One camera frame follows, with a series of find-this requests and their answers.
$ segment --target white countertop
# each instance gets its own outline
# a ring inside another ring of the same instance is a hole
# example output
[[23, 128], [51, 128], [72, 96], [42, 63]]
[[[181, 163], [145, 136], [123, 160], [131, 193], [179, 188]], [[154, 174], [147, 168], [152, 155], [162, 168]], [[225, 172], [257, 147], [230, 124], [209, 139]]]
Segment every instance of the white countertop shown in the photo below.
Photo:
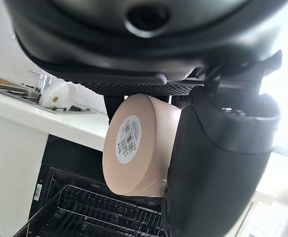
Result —
[[102, 151], [109, 127], [106, 115], [54, 114], [0, 94], [0, 118]]
[[28, 220], [48, 134], [102, 151], [103, 114], [50, 113], [0, 94], [0, 237]]

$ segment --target paper towel roll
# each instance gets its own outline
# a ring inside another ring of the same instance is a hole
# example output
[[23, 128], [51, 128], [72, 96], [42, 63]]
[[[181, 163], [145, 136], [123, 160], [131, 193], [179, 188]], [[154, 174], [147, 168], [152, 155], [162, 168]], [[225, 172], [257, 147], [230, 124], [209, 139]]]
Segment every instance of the paper towel roll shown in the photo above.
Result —
[[103, 173], [112, 192], [162, 197], [181, 110], [156, 98], [129, 96], [106, 135]]

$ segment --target dish rack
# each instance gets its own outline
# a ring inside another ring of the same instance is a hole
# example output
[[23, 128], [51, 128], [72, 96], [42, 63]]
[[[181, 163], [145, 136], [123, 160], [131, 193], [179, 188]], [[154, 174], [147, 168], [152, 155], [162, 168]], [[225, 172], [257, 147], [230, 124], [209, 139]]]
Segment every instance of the dish rack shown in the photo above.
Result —
[[160, 212], [65, 186], [15, 237], [165, 237]]

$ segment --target white sticker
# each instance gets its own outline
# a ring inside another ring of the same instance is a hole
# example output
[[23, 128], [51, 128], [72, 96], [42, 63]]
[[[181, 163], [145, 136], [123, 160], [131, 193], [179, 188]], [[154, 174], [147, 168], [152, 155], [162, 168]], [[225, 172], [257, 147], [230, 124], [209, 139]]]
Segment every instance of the white sticker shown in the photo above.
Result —
[[34, 194], [34, 200], [35, 201], [38, 201], [40, 199], [42, 187], [43, 187], [42, 184], [37, 184], [36, 189], [35, 189], [35, 194]]
[[122, 164], [129, 163], [138, 151], [142, 136], [140, 120], [135, 115], [128, 116], [121, 124], [116, 137], [116, 156]]

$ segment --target black plastic housing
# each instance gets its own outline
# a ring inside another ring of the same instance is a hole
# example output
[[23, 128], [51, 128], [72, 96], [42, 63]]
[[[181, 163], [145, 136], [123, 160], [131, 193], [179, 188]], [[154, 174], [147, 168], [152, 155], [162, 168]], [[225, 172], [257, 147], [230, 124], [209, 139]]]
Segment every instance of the black plastic housing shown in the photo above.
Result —
[[233, 112], [205, 88], [193, 89], [168, 170], [163, 226], [169, 237], [224, 236], [248, 204], [280, 119], [270, 96], [255, 97]]

